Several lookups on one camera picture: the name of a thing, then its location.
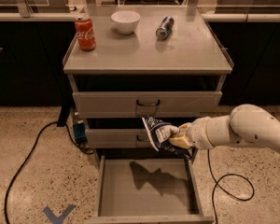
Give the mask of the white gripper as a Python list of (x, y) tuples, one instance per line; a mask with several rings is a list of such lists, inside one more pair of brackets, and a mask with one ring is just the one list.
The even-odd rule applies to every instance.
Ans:
[(207, 136), (207, 122), (209, 117), (199, 118), (192, 123), (187, 122), (179, 126), (180, 133), (188, 132), (190, 140), (186, 136), (175, 136), (169, 139), (169, 142), (184, 149), (190, 149), (195, 146), (198, 149), (212, 149), (213, 145)]

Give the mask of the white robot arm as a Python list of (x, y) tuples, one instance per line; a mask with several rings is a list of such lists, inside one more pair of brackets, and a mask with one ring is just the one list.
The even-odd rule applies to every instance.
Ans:
[(266, 147), (280, 154), (280, 121), (256, 105), (239, 105), (229, 115), (181, 125), (169, 142), (185, 149)]

